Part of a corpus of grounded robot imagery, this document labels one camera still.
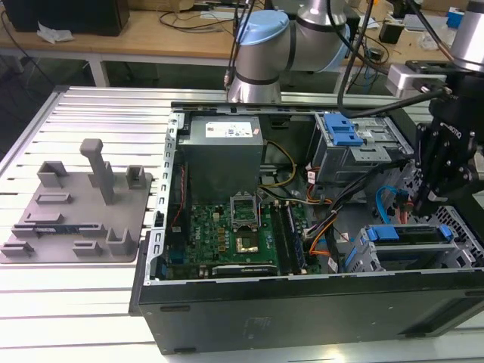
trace sticker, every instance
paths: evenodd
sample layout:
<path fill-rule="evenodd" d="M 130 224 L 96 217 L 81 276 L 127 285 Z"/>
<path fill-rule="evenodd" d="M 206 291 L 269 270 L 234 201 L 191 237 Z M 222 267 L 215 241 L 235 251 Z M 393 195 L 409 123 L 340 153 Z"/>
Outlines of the sticker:
<path fill-rule="evenodd" d="M 36 232 L 55 232 L 55 228 L 36 228 Z"/>
<path fill-rule="evenodd" d="M 316 183 L 316 173 L 315 172 L 308 172 L 308 182 L 309 184 Z"/>
<path fill-rule="evenodd" d="M 206 123 L 206 138 L 252 138 L 250 123 Z"/>
<path fill-rule="evenodd" d="M 333 272 L 336 272 L 336 273 L 338 272 L 338 264 L 335 263 L 335 261 L 332 258 L 329 258 L 329 260 L 327 261 L 327 265 L 330 266 Z"/>
<path fill-rule="evenodd" d="M 337 240 L 337 243 L 349 242 L 349 234 L 347 234 L 346 232 L 343 232 L 341 234 L 341 238 L 342 240 Z"/>
<path fill-rule="evenodd" d="M 373 135 L 369 131 L 360 131 L 357 133 L 360 138 L 373 138 Z"/>

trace slotted aluminum table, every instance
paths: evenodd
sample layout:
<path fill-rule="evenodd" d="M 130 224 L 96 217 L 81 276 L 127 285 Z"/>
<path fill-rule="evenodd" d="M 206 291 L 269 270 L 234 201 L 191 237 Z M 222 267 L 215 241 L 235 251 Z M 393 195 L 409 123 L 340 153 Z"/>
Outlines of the slotted aluminum table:
<path fill-rule="evenodd" d="M 88 161 L 79 155 L 79 146 L 84 138 L 101 138 L 113 171 L 144 165 L 154 175 L 154 193 L 171 102 L 224 99 L 218 91 L 173 89 L 72 87 L 55 92 L 0 163 L 0 240 L 8 239 L 36 190 L 36 172 L 44 160 L 61 160 L 68 171 L 86 171 Z M 324 106 L 335 104 L 336 96 L 285 94 L 283 100 Z M 345 97 L 348 105 L 391 101 L 384 96 Z M 415 122 L 431 120 L 426 104 L 407 111 Z M 142 235 L 150 228 L 153 205 L 154 194 Z M 433 340 L 163 357 L 144 319 L 128 315 L 134 274 L 135 262 L 0 265 L 0 361 L 484 361 L 483 314 Z"/>

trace black side panel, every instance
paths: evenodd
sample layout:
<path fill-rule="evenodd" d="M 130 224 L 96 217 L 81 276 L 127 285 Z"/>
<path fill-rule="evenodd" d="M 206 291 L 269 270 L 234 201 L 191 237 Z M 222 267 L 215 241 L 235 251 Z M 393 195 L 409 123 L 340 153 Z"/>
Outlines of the black side panel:
<path fill-rule="evenodd" d="M 442 301 L 462 302 L 450 315 L 437 318 L 447 306 Z M 426 324 L 420 317 L 427 316 L 436 328 L 419 329 L 418 336 L 433 337 L 476 314 L 483 304 L 482 298 L 467 299 L 461 291 L 440 290 L 140 307 L 160 350 L 173 354 L 401 339 Z"/>

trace black box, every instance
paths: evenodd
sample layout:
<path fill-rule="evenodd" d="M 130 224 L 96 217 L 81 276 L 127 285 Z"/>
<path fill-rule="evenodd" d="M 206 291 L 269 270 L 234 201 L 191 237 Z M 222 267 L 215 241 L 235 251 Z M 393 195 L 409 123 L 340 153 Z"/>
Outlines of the black box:
<path fill-rule="evenodd" d="M 118 36 L 129 19 L 128 0 L 4 0 L 19 32 L 35 32 L 40 22 L 56 30 Z"/>
<path fill-rule="evenodd" d="M 399 41 L 403 28 L 405 26 L 400 24 L 384 23 L 378 38 L 382 43 L 396 44 Z"/>

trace yellow cable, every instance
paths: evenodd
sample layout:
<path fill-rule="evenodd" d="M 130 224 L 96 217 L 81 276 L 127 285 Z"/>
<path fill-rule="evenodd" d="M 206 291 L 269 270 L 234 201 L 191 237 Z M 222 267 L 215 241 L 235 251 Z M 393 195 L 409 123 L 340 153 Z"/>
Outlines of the yellow cable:
<path fill-rule="evenodd" d="M 285 185 L 288 185 L 289 183 L 292 182 L 292 180 L 294 179 L 294 177 L 296 176 L 296 163 L 294 162 L 294 159 L 291 157 L 291 155 L 289 155 L 289 153 L 282 147 L 280 146 L 278 143 L 276 142 L 273 142 L 273 141 L 270 141 L 270 140 L 267 140 L 267 144 L 273 144 L 277 149 L 279 149 L 279 151 L 281 153 L 283 153 L 284 155 L 287 156 L 287 159 L 290 160 L 290 163 L 293 167 L 293 171 L 291 172 L 290 174 L 290 177 L 288 178 L 288 180 L 285 180 L 285 181 L 281 181 L 279 183 L 273 183 L 273 184 L 260 184 L 259 186 L 262 187 L 262 188 L 277 188 L 277 187 L 283 187 Z"/>

